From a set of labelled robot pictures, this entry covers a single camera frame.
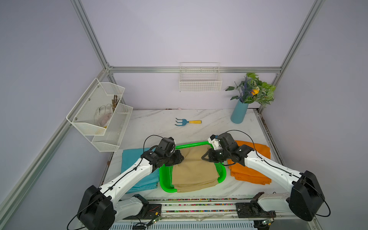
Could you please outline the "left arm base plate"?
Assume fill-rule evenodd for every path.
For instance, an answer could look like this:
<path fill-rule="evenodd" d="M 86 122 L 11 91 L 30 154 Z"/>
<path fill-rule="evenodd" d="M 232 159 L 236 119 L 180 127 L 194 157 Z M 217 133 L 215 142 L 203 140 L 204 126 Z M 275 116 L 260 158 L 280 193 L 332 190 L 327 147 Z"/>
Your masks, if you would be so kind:
<path fill-rule="evenodd" d="M 162 210 L 162 204 L 153 204 L 146 200 L 139 194 L 134 195 L 133 197 L 137 198 L 139 201 L 142 202 L 143 206 L 140 212 L 135 216 L 129 216 L 125 219 L 153 219 L 157 215 L 160 215 Z"/>

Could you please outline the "clear plastic bag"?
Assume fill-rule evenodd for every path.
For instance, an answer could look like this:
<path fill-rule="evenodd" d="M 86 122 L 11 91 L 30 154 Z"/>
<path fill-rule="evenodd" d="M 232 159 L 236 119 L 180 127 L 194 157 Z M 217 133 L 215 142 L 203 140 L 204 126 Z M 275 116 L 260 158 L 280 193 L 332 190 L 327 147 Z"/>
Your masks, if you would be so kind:
<path fill-rule="evenodd" d="M 113 107 L 111 104 L 99 107 L 94 115 L 94 124 L 100 127 L 107 127 L 113 115 Z"/>

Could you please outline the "aluminium cage frame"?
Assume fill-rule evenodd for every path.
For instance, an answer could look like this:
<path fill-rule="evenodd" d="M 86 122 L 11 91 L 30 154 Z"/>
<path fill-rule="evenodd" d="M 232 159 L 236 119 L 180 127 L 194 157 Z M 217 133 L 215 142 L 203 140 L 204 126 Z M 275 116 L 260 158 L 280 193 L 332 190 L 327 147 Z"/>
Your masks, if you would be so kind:
<path fill-rule="evenodd" d="M 1 202 L 101 71 L 281 69 L 313 1 L 1 1 Z"/>

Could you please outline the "green plastic basket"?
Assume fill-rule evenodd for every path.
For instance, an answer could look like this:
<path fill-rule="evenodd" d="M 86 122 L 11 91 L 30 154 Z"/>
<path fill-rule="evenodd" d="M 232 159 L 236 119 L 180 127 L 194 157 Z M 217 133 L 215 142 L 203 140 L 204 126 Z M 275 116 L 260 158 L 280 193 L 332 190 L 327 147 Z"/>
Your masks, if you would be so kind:
<path fill-rule="evenodd" d="M 212 145 L 207 141 L 177 146 L 184 160 L 159 169 L 161 188 L 167 193 L 187 193 L 222 183 L 226 178 L 225 167 L 202 160 L 210 148 Z"/>

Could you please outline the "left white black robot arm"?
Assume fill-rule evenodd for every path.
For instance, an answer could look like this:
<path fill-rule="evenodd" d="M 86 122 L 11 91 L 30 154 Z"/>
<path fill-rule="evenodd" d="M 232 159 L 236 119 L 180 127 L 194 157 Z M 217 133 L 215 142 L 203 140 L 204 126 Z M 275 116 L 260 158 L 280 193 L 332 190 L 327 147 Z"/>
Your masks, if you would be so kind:
<path fill-rule="evenodd" d="M 116 220 L 139 214 L 143 199 L 133 197 L 121 201 L 121 197 L 163 165 L 176 165 L 183 159 L 174 139 L 162 138 L 158 145 L 145 150 L 131 167 L 115 179 L 100 187 L 87 188 L 74 218 L 83 224 L 82 229 L 108 230 Z"/>

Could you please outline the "orange pants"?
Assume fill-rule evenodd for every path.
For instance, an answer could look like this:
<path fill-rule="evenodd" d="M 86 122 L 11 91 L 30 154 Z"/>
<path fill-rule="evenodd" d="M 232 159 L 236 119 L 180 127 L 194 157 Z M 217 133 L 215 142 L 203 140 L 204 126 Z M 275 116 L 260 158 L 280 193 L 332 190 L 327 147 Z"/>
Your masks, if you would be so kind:
<path fill-rule="evenodd" d="M 271 158 L 271 152 L 268 146 L 256 143 L 255 148 L 259 154 L 265 156 L 268 159 Z M 233 176 L 238 181 L 245 181 L 258 185 L 269 185 L 272 182 L 270 178 L 263 175 L 262 173 L 249 167 L 242 166 L 239 163 L 229 166 L 229 169 L 231 171 L 231 176 Z"/>

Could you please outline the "upper white mesh shelf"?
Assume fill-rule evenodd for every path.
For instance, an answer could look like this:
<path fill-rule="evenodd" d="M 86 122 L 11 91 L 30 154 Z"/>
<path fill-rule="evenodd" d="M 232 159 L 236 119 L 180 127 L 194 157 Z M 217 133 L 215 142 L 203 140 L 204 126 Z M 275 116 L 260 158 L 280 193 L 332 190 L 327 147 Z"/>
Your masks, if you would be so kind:
<path fill-rule="evenodd" d="M 94 79 L 85 94 L 66 116 L 69 121 L 84 136 L 103 136 L 107 127 L 94 124 L 96 110 L 107 104 L 113 107 L 113 100 L 120 100 L 125 88 L 110 82 L 100 82 Z"/>

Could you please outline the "tan pants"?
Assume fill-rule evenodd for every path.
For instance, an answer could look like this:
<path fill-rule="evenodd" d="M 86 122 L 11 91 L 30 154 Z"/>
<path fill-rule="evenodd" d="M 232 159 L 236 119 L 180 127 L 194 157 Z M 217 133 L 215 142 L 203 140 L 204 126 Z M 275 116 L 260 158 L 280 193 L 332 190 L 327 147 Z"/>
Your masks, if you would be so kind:
<path fill-rule="evenodd" d="M 201 145 L 180 149 L 184 160 L 172 168 L 172 185 L 178 193 L 187 193 L 216 186 L 219 174 L 215 164 L 201 159 L 211 148 Z"/>

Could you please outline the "white mesh shelf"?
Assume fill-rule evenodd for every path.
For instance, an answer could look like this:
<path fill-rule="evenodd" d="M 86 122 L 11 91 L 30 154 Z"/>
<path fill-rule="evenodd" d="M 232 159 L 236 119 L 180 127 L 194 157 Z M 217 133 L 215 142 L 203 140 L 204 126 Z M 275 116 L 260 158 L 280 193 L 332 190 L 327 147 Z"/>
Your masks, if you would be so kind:
<path fill-rule="evenodd" d="M 120 148 L 133 107 L 119 103 L 103 136 L 95 136 L 92 145 L 99 152 L 115 152 Z"/>
<path fill-rule="evenodd" d="M 94 124 L 96 110 L 107 104 L 113 107 L 113 100 L 120 100 L 125 88 L 110 82 L 100 82 L 94 79 L 85 94 L 66 116 L 69 121 L 84 136 L 103 136 L 107 127 Z"/>

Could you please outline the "teal vase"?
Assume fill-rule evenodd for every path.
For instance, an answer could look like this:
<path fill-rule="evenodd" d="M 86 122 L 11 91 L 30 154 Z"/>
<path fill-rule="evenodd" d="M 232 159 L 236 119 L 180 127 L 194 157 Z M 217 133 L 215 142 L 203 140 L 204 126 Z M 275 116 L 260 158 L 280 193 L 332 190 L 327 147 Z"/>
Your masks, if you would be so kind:
<path fill-rule="evenodd" d="M 231 121 L 235 124 L 242 123 L 245 118 L 248 106 L 248 103 L 242 103 L 241 101 L 238 101 L 231 115 Z"/>

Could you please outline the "artificial flower bouquet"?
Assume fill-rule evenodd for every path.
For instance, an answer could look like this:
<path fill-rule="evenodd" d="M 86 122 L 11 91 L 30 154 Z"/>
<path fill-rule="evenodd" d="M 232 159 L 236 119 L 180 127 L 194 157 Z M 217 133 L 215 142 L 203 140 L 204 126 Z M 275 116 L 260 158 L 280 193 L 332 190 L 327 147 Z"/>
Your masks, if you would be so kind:
<path fill-rule="evenodd" d="M 239 84 L 229 86 L 225 91 L 237 91 L 238 95 L 231 100 L 238 100 L 243 104 L 258 103 L 266 107 L 274 102 L 276 86 L 261 81 L 256 73 L 247 73 Z"/>

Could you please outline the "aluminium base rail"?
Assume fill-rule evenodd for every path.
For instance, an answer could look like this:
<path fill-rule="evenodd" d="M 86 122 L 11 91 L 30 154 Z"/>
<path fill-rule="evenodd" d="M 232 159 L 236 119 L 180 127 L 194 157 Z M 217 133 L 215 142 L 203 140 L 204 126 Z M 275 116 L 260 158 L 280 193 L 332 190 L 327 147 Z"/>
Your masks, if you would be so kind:
<path fill-rule="evenodd" d="M 236 203 L 250 203 L 251 199 L 237 198 L 173 198 L 173 199 L 151 199 L 153 204 L 162 204 L 160 215 L 164 220 L 218 220 L 238 218 Z M 272 219 L 299 219 L 291 211 L 279 211 L 272 208 L 276 213 Z M 262 220 L 269 218 L 244 218 L 248 220 Z"/>

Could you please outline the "blue yellow garden rake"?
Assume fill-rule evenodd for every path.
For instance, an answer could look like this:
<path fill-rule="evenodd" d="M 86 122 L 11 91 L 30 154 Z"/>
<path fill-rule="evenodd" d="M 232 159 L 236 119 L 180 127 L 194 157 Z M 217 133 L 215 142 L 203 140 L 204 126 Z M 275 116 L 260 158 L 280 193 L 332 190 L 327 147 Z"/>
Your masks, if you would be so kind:
<path fill-rule="evenodd" d="M 175 125 L 178 126 L 178 127 L 179 126 L 182 127 L 182 126 L 185 126 L 187 124 L 201 124 L 202 123 L 201 120 L 190 120 L 190 121 L 188 121 L 186 119 L 178 119 L 178 118 L 176 118 L 175 122 L 176 122 Z"/>

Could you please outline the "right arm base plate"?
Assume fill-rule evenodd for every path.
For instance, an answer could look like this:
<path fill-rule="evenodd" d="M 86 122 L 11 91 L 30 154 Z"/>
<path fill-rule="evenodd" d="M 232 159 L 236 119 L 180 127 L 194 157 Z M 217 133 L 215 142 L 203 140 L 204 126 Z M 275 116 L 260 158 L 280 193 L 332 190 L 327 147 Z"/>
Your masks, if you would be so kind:
<path fill-rule="evenodd" d="M 274 211 L 264 211 L 257 203 L 263 194 L 264 192 L 256 194 L 250 203 L 236 203 L 238 218 L 275 218 L 276 213 Z"/>

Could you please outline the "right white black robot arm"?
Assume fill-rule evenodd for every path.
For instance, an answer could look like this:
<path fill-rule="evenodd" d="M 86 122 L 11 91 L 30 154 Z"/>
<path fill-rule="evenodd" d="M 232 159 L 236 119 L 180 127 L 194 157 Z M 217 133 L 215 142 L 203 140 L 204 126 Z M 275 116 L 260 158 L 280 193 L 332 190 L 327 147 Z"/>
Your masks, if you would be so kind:
<path fill-rule="evenodd" d="M 211 135 L 208 142 L 212 147 L 202 156 L 202 160 L 212 163 L 232 160 L 234 164 L 265 175 L 286 190 L 281 195 L 261 194 L 256 203 L 263 211 L 292 212 L 304 221 L 312 221 L 318 215 L 325 196 L 314 173 L 299 172 L 280 165 L 261 155 L 255 145 L 240 146 L 229 131 Z"/>

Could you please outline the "lower white mesh shelf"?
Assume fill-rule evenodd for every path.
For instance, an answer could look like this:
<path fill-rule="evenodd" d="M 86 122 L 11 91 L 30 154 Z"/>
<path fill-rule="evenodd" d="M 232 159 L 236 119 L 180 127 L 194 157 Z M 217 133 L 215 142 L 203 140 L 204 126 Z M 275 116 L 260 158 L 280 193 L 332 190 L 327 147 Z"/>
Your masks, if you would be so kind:
<path fill-rule="evenodd" d="M 99 152 L 115 152 L 120 148 L 133 107 L 119 103 L 103 136 L 95 136 L 92 145 Z"/>

